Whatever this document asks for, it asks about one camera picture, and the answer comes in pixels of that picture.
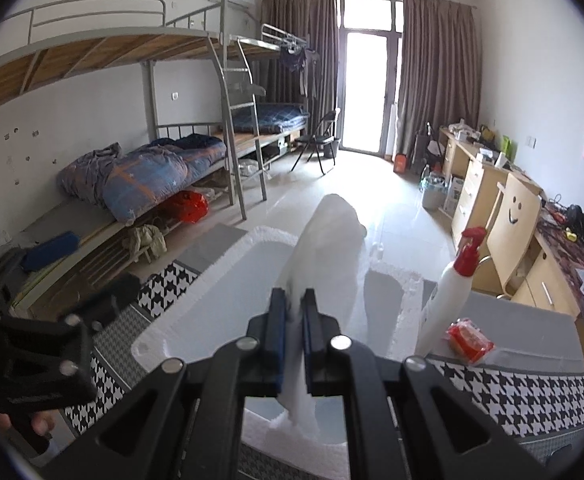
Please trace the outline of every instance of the bed ladder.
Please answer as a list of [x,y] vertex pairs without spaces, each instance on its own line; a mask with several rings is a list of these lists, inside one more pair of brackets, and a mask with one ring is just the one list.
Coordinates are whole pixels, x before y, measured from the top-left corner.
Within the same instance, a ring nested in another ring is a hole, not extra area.
[[[220,41],[223,43],[222,62],[221,60],[219,60],[219,57],[216,53],[216,49],[214,48],[214,44],[212,43],[210,38],[207,38],[207,49],[210,52],[212,61],[214,63],[214,68],[216,69],[216,75],[218,76],[219,83],[221,85],[221,108],[223,111],[223,137],[227,147],[230,150],[229,158],[230,205],[233,205],[235,187],[236,194],[238,195],[239,198],[239,205],[241,206],[241,216],[243,216],[243,220],[247,220],[247,213],[245,211],[245,200],[243,198],[243,182],[241,180],[241,172],[239,170],[239,157],[236,151],[232,111],[239,110],[240,108],[250,108],[258,170],[254,174],[250,175],[248,178],[252,178],[255,176],[258,176],[260,178],[261,194],[263,196],[263,200],[267,200],[267,188],[265,186],[265,167],[263,166],[263,154],[261,152],[260,138],[261,134],[259,132],[259,119],[256,111],[256,99],[254,98],[256,94],[265,95],[265,89],[254,84],[254,79],[251,74],[251,69],[249,68],[248,60],[245,57],[245,52],[243,51],[243,46],[241,45],[241,40],[235,40],[239,52],[239,62],[241,63],[240,67],[228,67],[227,47],[229,43],[229,37],[226,36],[224,38],[221,38]],[[245,82],[228,84],[227,76],[233,73],[239,73],[242,75],[246,74],[248,76],[249,82],[247,84],[245,84]],[[248,93],[249,95],[251,95],[251,100],[245,103],[231,104],[230,93],[233,94],[240,93],[243,95]]]

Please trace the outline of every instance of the black chair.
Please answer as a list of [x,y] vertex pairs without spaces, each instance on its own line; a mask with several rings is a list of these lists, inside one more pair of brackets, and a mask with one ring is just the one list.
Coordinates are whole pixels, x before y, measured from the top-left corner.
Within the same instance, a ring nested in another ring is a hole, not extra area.
[[301,153],[298,155],[296,162],[292,166],[290,173],[294,171],[294,168],[298,164],[298,161],[301,160],[301,157],[303,156],[303,153],[305,153],[305,150],[307,149],[308,146],[313,146],[314,150],[312,153],[310,153],[310,156],[307,158],[307,162],[310,161],[312,155],[316,152],[316,156],[319,158],[319,166],[321,167],[322,174],[326,173],[325,171],[323,171],[323,164],[321,162],[319,146],[321,147],[326,145],[329,146],[329,152],[331,153],[332,156],[332,162],[334,163],[334,166],[336,165],[336,157],[334,156],[334,147],[332,143],[336,140],[336,136],[334,135],[334,125],[336,124],[336,120],[339,118],[340,113],[341,113],[340,108],[335,108],[332,111],[327,112],[325,115],[323,115],[319,123],[316,125],[316,128],[310,135],[300,136],[296,139],[295,142],[297,143],[297,145],[302,144],[303,149],[301,150]]

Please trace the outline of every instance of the plastic bottle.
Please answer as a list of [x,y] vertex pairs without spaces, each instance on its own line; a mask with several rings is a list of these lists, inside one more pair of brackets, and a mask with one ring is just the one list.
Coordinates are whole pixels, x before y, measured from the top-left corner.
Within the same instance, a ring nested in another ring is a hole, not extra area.
[[467,243],[456,260],[445,267],[421,313],[421,328],[416,343],[416,355],[425,357],[456,321],[472,290],[472,278],[478,267],[478,249],[487,232],[483,227],[472,227],[462,232]]

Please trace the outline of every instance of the black and white rug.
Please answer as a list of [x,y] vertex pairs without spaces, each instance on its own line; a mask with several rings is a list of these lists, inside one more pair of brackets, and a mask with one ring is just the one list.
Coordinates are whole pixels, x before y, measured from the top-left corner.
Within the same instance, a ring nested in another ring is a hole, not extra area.
[[[75,434],[85,432],[143,378],[146,372],[134,361],[130,345],[185,293],[198,275],[199,272],[179,262],[169,264],[163,272],[148,280],[137,302],[95,338],[92,378],[98,398],[84,406],[65,409],[66,421]],[[466,391],[473,403],[507,434],[521,438],[524,447],[539,460],[573,440],[575,434],[584,429],[584,374],[549,376],[503,368],[470,367],[451,360],[430,361],[454,386]],[[245,463],[239,470],[259,480],[265,478],[259,470],[262,472],[263,463],[273,459],[243,447],[246,449],[242,449],[241,456],[245,460],[241,461]],[[261,460],[256,460],[255,456],[260,456]],[[280,478],[314,478],[297,472],[300,476]]]

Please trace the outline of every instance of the wooden desk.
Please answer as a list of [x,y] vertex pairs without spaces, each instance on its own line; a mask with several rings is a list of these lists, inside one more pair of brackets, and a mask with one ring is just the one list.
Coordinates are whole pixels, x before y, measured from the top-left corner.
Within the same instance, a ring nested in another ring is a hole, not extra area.
[[460,142],[449,129],[441,127],[439,140],[446,147],[443,161],[443,174],[446,180],[451,176],[465,178],[470,162],[476,160],[478,148],[469,142]]
[[[443,173],[464,179],[456,210],[452,215],[452,240],[458,248],[461,233],[468,227],[486,227],[494,202],[498,197],[498,185],[505,185],[507,175],[512,173],[492,164],[476,160],[479,148],[469,142],[460,142],[447,128],[440,128],[440,140],[446,144]],[[520,172],[516,176],[535,193],[540,187]],[[480,249],[480,256],[489,256],[486,244]],[[492,295],[503,293],[496,268],[492,263],[480,266],[473,279],[474,290]]]
[[567,240],[542,209],[526,258],[533,264],[512,301],[571,316],[584,356],[584,295],[576,272],[584,269],[584,246]]

